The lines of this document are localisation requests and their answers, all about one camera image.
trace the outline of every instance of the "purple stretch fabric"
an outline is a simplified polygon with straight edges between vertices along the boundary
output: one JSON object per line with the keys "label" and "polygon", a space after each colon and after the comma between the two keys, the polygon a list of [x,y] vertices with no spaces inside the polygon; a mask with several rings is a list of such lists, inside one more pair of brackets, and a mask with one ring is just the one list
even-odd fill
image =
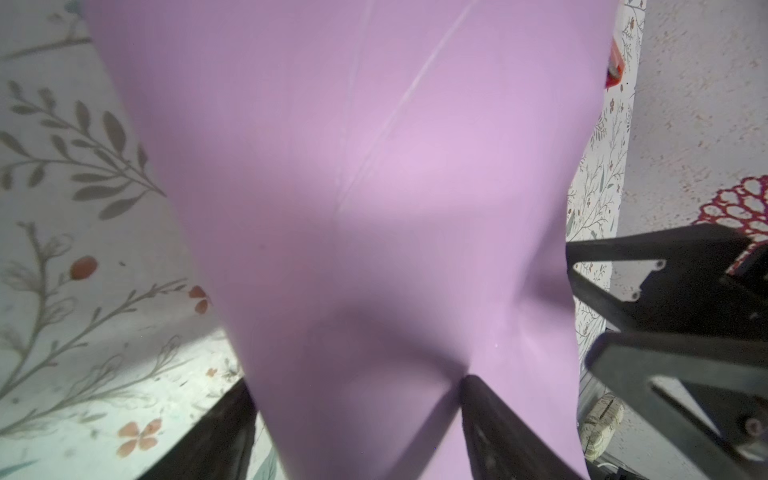
{"label": "purple stretch fabric", "polygon": [[586,477],[565,205],[616,6],[87,4],[290,478],[471,478],[468,372]]}

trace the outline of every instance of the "black metal bracket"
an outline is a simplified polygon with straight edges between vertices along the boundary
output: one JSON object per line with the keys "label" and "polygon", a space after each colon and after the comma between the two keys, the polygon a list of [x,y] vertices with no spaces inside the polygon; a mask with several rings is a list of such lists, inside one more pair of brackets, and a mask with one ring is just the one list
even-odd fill
{"label": "black metal bracket", "polygon": [[140,480],[245,480],[256,414],[241,379]]}
{"label": "black metal bracket", "polygon": [[581,478],[479,377],[464,377],[459,386],[459,401],[475,480]]}
{"label": "black metal bracket", "polygon": [[[749,244],[735,230],[695,225],[567,246],[574,295],[622,331],[598,337],[587,367],[717,479],[768,477],[737,452],[756,441],[744,422],[768,398],[768,248],[726,273]],[[660,269],[626,302],[572,268],[608,260],[658,260]],[[659,375],[680,379],[718,432],[654,386]]]}

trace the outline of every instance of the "bolt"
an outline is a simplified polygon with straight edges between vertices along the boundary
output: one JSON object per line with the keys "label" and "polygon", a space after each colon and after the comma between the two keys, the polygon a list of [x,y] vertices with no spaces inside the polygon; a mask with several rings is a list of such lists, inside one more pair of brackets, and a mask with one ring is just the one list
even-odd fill
{"label": "bolt", "polygon": [[765,427],[759,419],[750,417],[744,422],[744,430],[752,437],[759,437],[765,431]]}

